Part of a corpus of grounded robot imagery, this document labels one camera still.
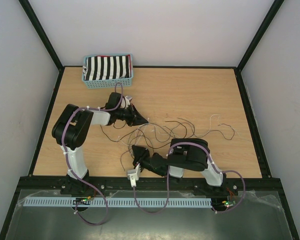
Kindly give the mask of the black white striped cloth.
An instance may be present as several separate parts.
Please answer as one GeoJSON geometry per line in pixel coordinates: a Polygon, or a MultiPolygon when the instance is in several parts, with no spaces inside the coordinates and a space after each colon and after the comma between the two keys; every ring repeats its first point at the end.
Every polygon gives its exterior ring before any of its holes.
{"type": "Polygon", "coordinates": [[[132,76],[132,55],[92,55],[83,62],[83,81],[127,79],[132,76]]]}

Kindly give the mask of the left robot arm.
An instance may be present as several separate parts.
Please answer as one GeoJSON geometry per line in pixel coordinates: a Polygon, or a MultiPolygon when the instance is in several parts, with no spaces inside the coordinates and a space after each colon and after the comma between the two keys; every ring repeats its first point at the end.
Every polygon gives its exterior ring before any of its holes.
{"type": "Polygon", "coordinates": [[[117,120],[124,121],[130,127],[149,122],[137,111],[129,96],[112,92],[102,108],[68,104],[53,126],[52,137],[63,150],[68,167],[67,175],[74,179],[72,188],[77,193],[84,194],[90,188],[90,181],[85,178],[88,176],[88,168],[82,147],[90,126],[110,126],[117,120]]]}

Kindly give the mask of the light blue plastic basket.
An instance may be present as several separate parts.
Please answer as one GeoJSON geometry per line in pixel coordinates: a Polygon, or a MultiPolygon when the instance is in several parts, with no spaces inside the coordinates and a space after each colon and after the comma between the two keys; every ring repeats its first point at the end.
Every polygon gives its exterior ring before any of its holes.
{"type": "Polygon", "coordinates": [[[132,85],[134,77],[133,55],[99,54],[83,58],[81,81],[89,89],[112,88],[116,83],[132,85]]]}

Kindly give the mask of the black aluminium frame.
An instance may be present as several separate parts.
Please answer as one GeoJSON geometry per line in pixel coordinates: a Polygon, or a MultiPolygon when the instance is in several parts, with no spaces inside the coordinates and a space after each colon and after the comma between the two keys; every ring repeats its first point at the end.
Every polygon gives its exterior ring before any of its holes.
{"type": "MultiPolygon", "coordinates": [[[[137,66],[137,80],[133,89],[137,92],[137,98],[145,107],[146,113],[163,113],[176,107],[176,94],[168,90],[173,77],[177,74],[185,75],[191,73],[197,77],[203,73],[203,81],[216,80],[212,91],[222,93],[221,85],[230,83],[230,91],[226,93],[223,102],[226,103],[225,112],[236,120],[243,121],[243,130],[248,134],[248,142],[243,144],[242,149],[248,154],[244,161],[247,166],[248,177],[245,186],[249,190],[261,192],[274,191],[279,195],[282,203],[285,219],[289,227],[292,239],[297,240],[299,234],[295,226],[292,213],[284,192],[281,180],[271,174],[269,163],[266,157],[264,146],[253,114],[252,104],[248,90],[243,80],[242,71],[244,64],[248,61],[252,51],[256,48],[258,39],[254,39],[243,60],[237,67],[234,66],[137,66]]],[[[59,65],[58,77],[52,91],[49,105],[41,125],[40,135],[37,140],[31,165],[26,176],[18,181],[7,215],[0,232],[0,239],[5,240],[12,231],[13,214],[17,207],[17,198],[21,190],[58,190],[61,188],[61,181],[65,171],[65,164],[58,161],[48,173],[48,162],[43,160],[43,154],[47,152],[48,145],[52,143],[50,132],[52,121],[56,119],[57,113],[61,110],[61,104],[70,98],[70,91],[77,84],[75,79],[79,76],[78,66],[59,65]]]]}

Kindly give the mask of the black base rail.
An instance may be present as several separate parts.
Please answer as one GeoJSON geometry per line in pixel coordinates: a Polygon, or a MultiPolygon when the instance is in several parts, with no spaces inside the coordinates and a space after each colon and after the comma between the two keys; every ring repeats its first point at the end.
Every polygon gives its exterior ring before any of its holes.
{"type": "MultiPolygon", "coordinates": [[[[131,191],[130,181],[124,177],[90,177],[89,183],[96,186],[103,194],[114,191],[131,191]]],[[[278,178],[246,178],[244,180],[247,191],[278,192],[283,194],[283,186],[278,178]]],[[[57,190],[63,195],[88,196],[95,191],[93,188],[70,180],[64,176],[24,176],[19,179],[16,191],[21,190],[57,190]]],[[[136,184],[137,191],[165,192],[167,180],[158,177],[142,177],[136,184]]],[[[204,178],[184,178],[179,182],[169,181],[170,191],[190,192],[199,196],[218,198],[243,191],[243,183],[239,178],[227,178],[222,187],[209,186],[204,178]]]]}

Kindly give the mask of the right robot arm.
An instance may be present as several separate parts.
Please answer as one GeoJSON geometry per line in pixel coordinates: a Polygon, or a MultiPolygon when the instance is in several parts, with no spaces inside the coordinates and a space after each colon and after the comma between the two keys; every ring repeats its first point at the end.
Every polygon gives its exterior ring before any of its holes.
{"type": "Polygon", "coordinates": [[[185,170],[199,172],[206,180],[209,190],[221,194],[227,187],[225,174],[212,160],[208,142],[199,138],[174,138],[166,157],[142,146],[133,145],[133,169],[128,170],[127,178],[132,187],[137,186],[140,173],[148,170],[158,176],[171,178],[179,182],[185,170]]]}

